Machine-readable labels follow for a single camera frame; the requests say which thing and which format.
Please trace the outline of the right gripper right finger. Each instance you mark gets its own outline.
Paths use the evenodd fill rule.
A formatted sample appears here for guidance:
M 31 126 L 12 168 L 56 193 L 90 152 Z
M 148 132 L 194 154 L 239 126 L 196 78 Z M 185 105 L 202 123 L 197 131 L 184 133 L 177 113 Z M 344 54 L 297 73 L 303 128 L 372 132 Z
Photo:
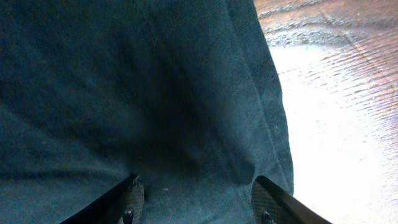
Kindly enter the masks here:
M 252 208 L 256 224 L 331 224 L 263 175 L 252 186 Z

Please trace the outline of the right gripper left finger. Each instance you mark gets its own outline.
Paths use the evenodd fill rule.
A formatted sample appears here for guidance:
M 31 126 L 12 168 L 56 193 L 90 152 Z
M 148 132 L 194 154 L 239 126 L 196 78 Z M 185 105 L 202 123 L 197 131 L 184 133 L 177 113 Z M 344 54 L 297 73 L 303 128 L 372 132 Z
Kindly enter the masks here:
M 138 175 L 128 178 L 61 224 L 139 223 L 144 205 L 144 185 Z

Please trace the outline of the dark green t-shirt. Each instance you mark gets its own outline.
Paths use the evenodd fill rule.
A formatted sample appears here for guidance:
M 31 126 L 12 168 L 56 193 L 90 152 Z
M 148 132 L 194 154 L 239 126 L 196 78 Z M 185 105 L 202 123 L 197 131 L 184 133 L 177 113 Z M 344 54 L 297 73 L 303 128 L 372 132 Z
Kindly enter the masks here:
M 143 223 L 250 223 L 294 172 L 252 1 L 1 2 L 1 222 L 60 223 L 129 174 Z

